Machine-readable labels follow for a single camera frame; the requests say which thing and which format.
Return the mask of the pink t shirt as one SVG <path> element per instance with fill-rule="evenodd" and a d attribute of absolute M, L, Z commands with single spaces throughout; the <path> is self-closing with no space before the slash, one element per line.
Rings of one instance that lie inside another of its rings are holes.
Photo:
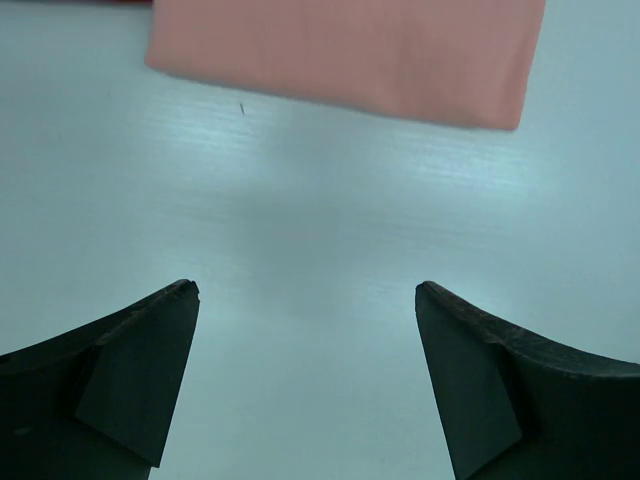
<path fill-rule="evenodd" d="M 512 131 L 544 10 L 530 0 L 157 1 L 145 62 L 207 83 Z"/>

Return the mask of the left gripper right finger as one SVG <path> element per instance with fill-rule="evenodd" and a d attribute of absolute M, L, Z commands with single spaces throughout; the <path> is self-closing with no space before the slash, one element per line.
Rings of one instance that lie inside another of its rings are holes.
<path fill-rule="evenodd" d="M 489 314 L 426 281 L 415 313 L 458 479 L 635 479 L 639 367 Z"/>

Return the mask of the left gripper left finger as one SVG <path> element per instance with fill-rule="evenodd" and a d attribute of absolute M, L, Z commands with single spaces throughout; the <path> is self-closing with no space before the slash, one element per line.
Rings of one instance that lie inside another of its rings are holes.
<path fill-rule="evenodd" d="M 178 280 L 1 357 L 4 479 L 146 479 L 159 467 L 199 312 Z"/>

